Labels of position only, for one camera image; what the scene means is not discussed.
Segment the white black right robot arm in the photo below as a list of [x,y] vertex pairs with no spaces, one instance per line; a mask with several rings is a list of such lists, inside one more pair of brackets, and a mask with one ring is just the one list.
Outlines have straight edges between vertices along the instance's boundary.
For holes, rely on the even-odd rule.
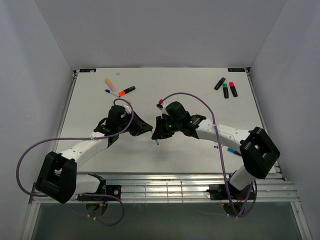
[[241,130],[214,124],[202,115],[190,115],[183,105],[174,101],[167,104],[160,101],[157,108],[161,115],[156,117],[153,140],[163,140],[181,132],[187,137],[207,140],[235,150],[242,157],[242,166],[229,178],[226,194],[237,199],[244,188],[256,179],[265,179],[281,153],[267,132],[261,127]]

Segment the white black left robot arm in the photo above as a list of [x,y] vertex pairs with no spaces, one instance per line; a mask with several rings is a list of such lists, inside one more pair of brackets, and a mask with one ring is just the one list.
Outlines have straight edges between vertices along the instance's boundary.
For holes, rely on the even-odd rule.
[[51,151],[45,156],[35,183],[36,190],[62,204],[74,195],[90,194],[95,200],[102,199],[106,195],[106,180],[91,173],[78,175],[78,170],[117,141],[119,132],[137,137],[152,130],[153,127],[134,111],[120,105],[112,106],[89,139],[59,153]]

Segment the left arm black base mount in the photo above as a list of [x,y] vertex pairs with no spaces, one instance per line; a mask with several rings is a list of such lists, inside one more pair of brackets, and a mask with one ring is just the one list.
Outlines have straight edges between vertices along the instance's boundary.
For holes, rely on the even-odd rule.
[[102,196],[88,196],[88,195],[79,195],[77,197],[78,201],[108,201],[110,198],[106,195],[113,196],[117,199],[121,199],[122,186],[121,185],[105,185],[101,190],[98,190],[93,195],[102,195]]

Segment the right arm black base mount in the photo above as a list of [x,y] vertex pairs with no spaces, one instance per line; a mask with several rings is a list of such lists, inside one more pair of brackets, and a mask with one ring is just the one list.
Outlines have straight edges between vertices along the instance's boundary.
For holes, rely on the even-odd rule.
[[[228,185],[230,197],[232,200],[245,200],[250,185],[247,185],[243,190],[237,190],[232,185]],[[225,184],[210,184],[206,192],[209,193],[211,200],[228,200],[227,189]]]

